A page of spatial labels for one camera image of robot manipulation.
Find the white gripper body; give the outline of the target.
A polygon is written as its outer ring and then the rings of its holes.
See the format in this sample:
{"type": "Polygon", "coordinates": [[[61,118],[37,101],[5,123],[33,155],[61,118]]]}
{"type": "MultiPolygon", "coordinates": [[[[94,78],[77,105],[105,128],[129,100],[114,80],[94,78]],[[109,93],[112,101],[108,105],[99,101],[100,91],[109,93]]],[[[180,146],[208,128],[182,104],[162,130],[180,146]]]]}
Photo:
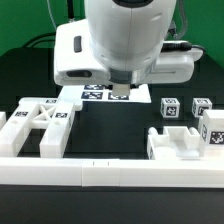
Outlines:
{"type": "Polygon", "coordinates": [[[112,68],[119,58],[96,58],[86,20],[58,27],[54,48],[54,81],[57,85],[141,85],[188,81],[194,71],[194,52],[162,52],[154,60],[131,62],[133,70],[112,68]]]}

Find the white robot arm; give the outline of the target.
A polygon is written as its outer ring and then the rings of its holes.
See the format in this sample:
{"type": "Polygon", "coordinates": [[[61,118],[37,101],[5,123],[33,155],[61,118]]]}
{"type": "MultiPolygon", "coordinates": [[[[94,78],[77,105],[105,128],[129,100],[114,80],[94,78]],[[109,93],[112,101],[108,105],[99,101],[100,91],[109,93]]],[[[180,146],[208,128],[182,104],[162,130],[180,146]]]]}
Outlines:
{"type": "Polygon", "coordinates": [[[65,85],[182,83],[191,52],[164,52],[176,0],[84,0],[85,18],[60,25],[54,80],[65,85]]]}

